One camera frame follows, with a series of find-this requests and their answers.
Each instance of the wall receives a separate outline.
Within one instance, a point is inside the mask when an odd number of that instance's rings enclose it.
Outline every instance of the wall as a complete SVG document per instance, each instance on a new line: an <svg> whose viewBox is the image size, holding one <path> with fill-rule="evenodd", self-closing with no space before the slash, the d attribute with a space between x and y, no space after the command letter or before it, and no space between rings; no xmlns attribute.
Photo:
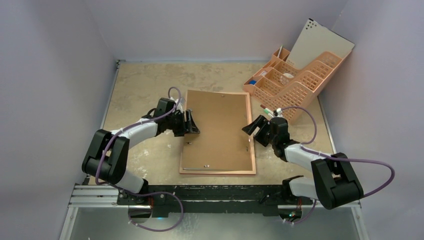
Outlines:
<svg viewBox="0 0 424 240"><path fill-rule="evenodd" d="M370 239L424 239L424 4L349 0L334 31L356 43L323 93L338 151L390 163L391 185L363 199ZM366 192L389 170L355 164Z"/></svg>
<svg viewBox="0 0 424 240"><path fill-rule="evenodd" d="M82 0L1 0L1 239L58 239L114 58Z"/></svg>
<svg viewBox="0 0 424 240"><path fill-rule="evenodd" d="M347 0L86 0L107 45L130 61L268 60L308 18L332 27Z"/></svg>

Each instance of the brown board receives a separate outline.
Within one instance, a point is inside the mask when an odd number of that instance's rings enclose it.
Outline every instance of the brown board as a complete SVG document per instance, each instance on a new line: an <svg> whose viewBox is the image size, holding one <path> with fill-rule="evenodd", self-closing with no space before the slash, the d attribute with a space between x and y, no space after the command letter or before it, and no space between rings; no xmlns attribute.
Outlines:
<svg viewBox="0 0 424 240"><path fill-rule="evenodd" d="M253 140L242 131L252 122L248 93L188 90L200 134L184 136L180 173L256 174Z"/></svg>

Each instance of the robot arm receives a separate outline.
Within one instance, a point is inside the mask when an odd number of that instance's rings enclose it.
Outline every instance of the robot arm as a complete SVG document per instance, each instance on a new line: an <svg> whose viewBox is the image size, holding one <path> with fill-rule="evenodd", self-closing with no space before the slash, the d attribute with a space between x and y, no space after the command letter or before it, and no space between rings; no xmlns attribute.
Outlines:
<svg viewBox="0 0 424 240"><path fill-rule="evenodd" d="M160 117L172 110L175 104L173 99L161 98L157 107L150 111L153 112L153 115L148 113L141 117L138 122L141 123L145 122L145 120ZM127 170L128 151L142 141L156 137L166 130L172 130L175 137L182 137L185 134L199 134L200 131L193 121L191 111L186 110L184 115L181 105L177 106L176 109L173 113L161 119L142 123L120 133L112 143L110 153L101 166L99 178L132 193L146 193L148 181ZM106 131L100 129L96 131L82 163L82 171L84 173L92 176L96 175L106 145L112 136L120 132L120 130Z"/></svg>
<svg viewBox="0 0 424 240"><path fill-rule="evenodd" d="M264 147L271 144L278 158L312 172L313 179L300 175L283 180L286 195L319 200L329 210L364 196L350 162L334 161L304 151L299 142L290 139L289 125L283 117L273 117L268 121L260 115L242 130L251 135L257 128L259 131L254 135L254 140ZM347 158L343 153L324 154L335 158Z"/></svg>

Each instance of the white board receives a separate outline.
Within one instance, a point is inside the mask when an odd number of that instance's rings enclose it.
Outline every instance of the white board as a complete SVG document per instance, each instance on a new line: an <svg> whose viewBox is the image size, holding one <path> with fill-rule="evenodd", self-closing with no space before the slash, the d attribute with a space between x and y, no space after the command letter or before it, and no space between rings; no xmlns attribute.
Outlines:
<svg viewBox="0 0 424 240"><path fill-rule="evenodd" d="M297 69L303 69L325 51L344 58L354 46L355 44L325 26L308 19L286 62Z"/></svg>

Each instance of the beige table surface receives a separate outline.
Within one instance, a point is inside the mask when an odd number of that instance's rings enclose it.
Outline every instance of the beige table surface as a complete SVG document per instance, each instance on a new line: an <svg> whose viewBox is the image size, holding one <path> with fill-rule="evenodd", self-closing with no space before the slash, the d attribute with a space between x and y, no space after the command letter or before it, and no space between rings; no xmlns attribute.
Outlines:
<svg viewBox="0 0 424 240"><path fill-rule="evenodd" d="M105 130L128 126L150 109L156 107L159 98L167 97L168 88L178 87L185 96L187 89L213 92L243 92L242 84L265 63L122 63L113 89L104 122ZM171 96L178 97L176 91ZM263 110L251 97L252 119ZM318 99L307 108L315 117L318 130L315 142L308 147L332 153L332 144ZM306 113L289 126L292 139L308 141L314 134L314 125ZM191 184L281 184L282 180L312 174L298 165L287 163L274 155L272 147L254 143L256 175L207 176L179 173L182 137L174 137L171 131L147 139L130 149L127 169L154 185Z"/></svg>

